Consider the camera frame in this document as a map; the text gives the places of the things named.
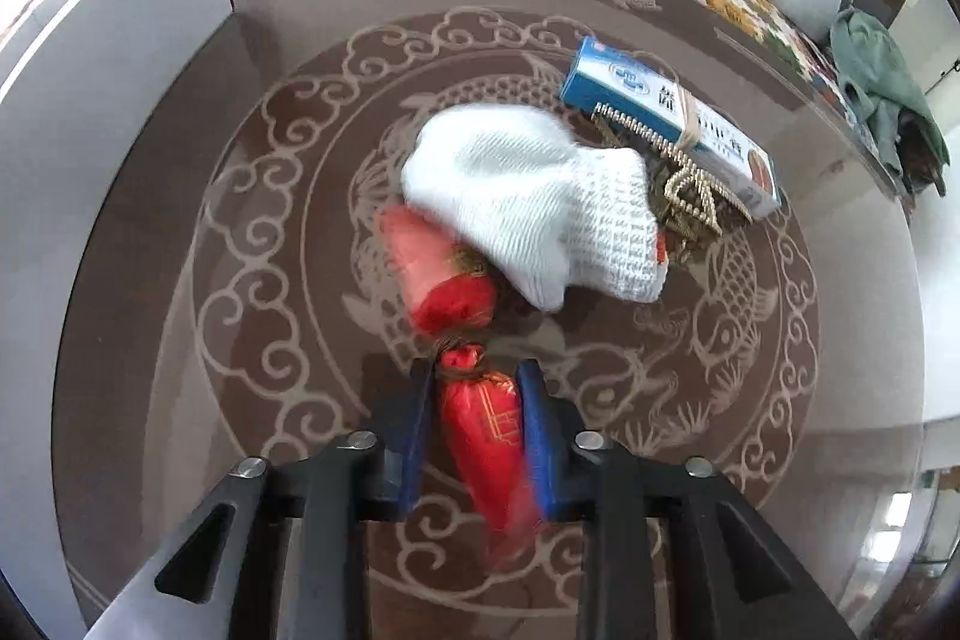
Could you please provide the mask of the red fabric pouch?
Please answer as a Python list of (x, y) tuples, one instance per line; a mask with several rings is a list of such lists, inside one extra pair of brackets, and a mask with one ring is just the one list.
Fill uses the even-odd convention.
[(387, 206), (379, 230), (416, 331), (443, 336), (490, 325), (496, 287), (459, 237), (407, 205)]
[(488, 362), (480, 342), (444, 344), (436, 370), (444, 442), (487, 525), (488, 557), (506, 567), (544, 526), (524, 448), (519, 385)]

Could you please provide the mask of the green jacket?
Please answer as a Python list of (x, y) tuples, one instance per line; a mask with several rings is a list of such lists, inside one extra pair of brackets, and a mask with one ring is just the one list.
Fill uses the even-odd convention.
[(934, 187), (947, 195), (949, 148), (895, 39), (877, 18), (844, 8), (830, 28), (839, 89), (871, 133), (877, 158), (908, 197)]

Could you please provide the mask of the white knit glove top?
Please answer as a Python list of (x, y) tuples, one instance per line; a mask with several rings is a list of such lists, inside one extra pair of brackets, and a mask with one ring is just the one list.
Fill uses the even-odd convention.
[(532, 307), (570, 287), (651, 304), (669, 262), (640, 153), (597, 148), (545, 110), (467, 104), (433, 115), (400, 174), (407, 205), (500, 269)]

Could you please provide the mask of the white cardboard storage box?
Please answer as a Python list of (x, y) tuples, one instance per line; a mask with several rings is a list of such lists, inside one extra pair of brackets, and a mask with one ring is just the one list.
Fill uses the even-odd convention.
[(43, 0), (2, 62), (2, 573), (49, 638), (83, 637), (53, 500), (68, 301), (128, 151), (231, 0)]

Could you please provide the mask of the blue white medicine box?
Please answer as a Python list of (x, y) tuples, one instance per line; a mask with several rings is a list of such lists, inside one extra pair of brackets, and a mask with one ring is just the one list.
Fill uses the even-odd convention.
[(588, 37), (574, 55), (560, 97), (630, 142), (649, 131), (654, 142), (667, 143), (713, 175), (750, 218), (765, 220), (781, 208), (768, 152), (672, 74)]

